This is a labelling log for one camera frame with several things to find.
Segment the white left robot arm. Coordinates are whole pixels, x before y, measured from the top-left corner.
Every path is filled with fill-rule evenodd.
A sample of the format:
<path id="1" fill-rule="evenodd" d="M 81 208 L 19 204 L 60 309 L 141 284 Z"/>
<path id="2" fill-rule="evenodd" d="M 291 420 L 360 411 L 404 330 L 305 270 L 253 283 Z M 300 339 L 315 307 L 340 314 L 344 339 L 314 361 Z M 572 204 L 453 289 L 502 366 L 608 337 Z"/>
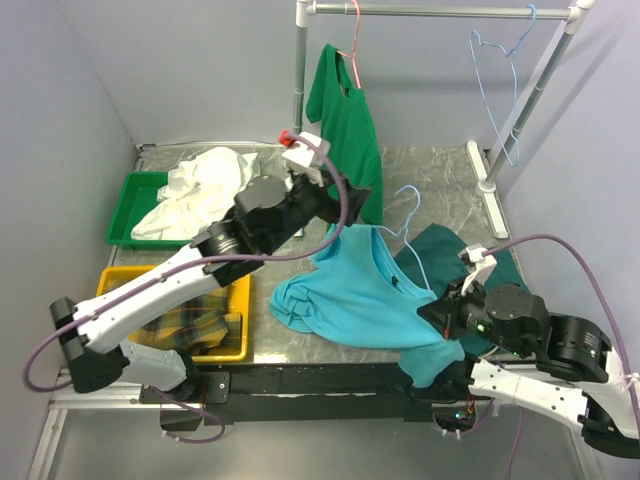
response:
<path id="1" fill-rule="evenodd" d="M 227 287 L 261 268 L 267 255 L 284 245 L 312 219 L 353 224 L 370 194 L 367 187 L 345 188 L 345 200 L 331 196 L 334 182 L 323 185 L 297 174 L 293 184 L 261 176 L 236 194 L 220 221 L 212 223 L 164 263 L 123 286 L 91 300 L 67 297 L 50 311 L 71 384 L 80 394 L 116 381 L 156 387 L 175 401 L 198 392 L 198 369 L 187 353 L 135 343 L 129 336 L 169 310 Z"/>

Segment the light blue t shirt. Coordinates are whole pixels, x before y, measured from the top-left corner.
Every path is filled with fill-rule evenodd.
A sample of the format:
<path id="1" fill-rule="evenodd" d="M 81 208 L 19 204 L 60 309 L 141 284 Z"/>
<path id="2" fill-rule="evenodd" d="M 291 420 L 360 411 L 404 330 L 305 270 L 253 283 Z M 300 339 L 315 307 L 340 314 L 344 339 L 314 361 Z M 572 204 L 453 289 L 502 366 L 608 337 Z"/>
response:
<path id="1" fill-rule="evenodd" d="M 270 313 L 289 329 L 398 352 L 400 369 L 417 388 L 465 359 L 459 341 L 444 339 L 418 314 L 437 295 L 402 272 L 377 228 L 344 228 L 312 263 L 314 271 L 280 283 L 269 300 Z"/>

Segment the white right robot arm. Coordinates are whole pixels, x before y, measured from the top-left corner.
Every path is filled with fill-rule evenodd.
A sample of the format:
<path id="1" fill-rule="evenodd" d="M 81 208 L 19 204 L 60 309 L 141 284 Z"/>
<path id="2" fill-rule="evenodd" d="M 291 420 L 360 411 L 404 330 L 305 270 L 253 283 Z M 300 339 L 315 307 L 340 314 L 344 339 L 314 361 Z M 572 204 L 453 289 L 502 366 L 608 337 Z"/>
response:
<path id="1" fill-rule="evenodd" d="M 551 313 L 541 297 L 515 284 L 486 291 L 474 283 L 465 292 L 462 282 L 452 282 L 441 299 L 417 313 L 447 340 L 477 334 L 517 357 L 533 358 L 535 368 L 554 380 L 547 383 L 466 354 L 439 372 L 432 387 L 435 401 L 493 398 L 565 425 L 602 453 L 638 458 L 638 388 L 595 323 Z"/>

